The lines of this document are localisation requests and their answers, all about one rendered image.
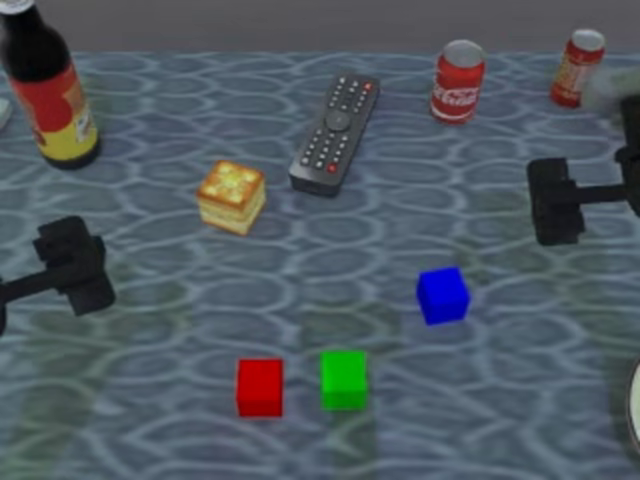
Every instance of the wall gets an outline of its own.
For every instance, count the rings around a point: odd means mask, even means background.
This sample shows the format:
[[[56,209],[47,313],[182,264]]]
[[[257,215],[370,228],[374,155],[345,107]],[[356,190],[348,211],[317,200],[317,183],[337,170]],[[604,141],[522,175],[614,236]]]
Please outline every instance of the wall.
[[[562,48],[592,26],[611,50],[640,49],[640,0],[41,0],[74,50],[433,52]]]

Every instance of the patterned tablecloth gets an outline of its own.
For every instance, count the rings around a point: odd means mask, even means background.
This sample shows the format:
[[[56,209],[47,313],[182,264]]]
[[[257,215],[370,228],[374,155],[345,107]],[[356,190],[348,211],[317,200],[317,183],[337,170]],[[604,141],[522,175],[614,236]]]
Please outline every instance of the patterned tablecloth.
[[[579,246],[533,237],[525,165],[568,156],[617,181],[615,122],[547,100],[558,59],[493,55],[477,118],[426,113],[434,58],[78,54],[105,151],[45,165],[24,116],[0,134],[0,273],[39,269],[42,223],[104,235],[119,301],[74,318],[16,302],[0,340],[3,480],[635,480],[623,392],[640,355],[640,222],[585,208]],[[640,57],[610,55],[613,65]],[[331,76],[382,79],[342,194],[293,193],[287,167]],[[8,96],[6,82],[0,95]],[[206,227],[217,158],[264,171],[247,238]],[[420,270],[460,266],[464,322],[425,327]],[[318,354],[370,354],[364,413],[320,408]],[[238,357],[286,361],[286,415],[236,418]]]

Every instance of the red and yellow label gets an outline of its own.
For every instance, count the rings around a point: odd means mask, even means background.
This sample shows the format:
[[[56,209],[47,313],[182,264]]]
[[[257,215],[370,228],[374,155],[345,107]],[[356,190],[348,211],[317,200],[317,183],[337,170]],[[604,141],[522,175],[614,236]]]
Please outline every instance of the red and yellow label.
[[[42,154],[70,161],[88,153],[98,142],[98,129],[73,65],[42,82],[11,85],[22,103]]]

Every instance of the coca-cola logo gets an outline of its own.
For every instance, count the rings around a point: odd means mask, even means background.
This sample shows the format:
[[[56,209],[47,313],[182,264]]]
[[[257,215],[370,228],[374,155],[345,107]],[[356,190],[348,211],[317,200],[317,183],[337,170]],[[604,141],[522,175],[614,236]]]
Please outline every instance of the coca-cola logo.
[[[436,85],[433,89],[433,96],[445,105],[454,107],[464,107],[473,105],[478,100],[479,88],[452,88],[445,89]]]

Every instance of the gray surface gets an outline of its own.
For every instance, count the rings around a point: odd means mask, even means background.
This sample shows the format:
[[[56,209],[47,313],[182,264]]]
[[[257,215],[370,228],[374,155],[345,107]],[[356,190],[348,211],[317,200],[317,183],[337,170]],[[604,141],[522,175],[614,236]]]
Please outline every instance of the gray surface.
[[[456,38],[490,51],[560,52],[602,30],[637,52],[637,0],[55,0],[39,2],[75,50],[435,53]]]
[[[580,182],[616,180],[620,132],[551,105],[543,55],[492,57],[478,117],[439,125],[427,60],[79,55],[106,151],[73,174],[47,168],[14,117],[0,136],[2,275],[39,268],[39,224],[82,214],[119,302],[82,319],[53,293],[11,306],[0,478],[639,478],[620,422],[640,354],[640,223],[592,207],[581,245],[544,249],[524,183],[527,161],[563,155]],[[294,194],[289,159],[344,67],[382,79],[370,129],[340,197]],[[267,175],[247,238],[199,219],[194,191],[220,157]],[[427,328],[418,272],[451,264],[470,315]],[[370,352],[364,413],[320,409],[317,355],[335,346]],[[286,360],[285,417],[237,419],[237,358],[271,355]]]

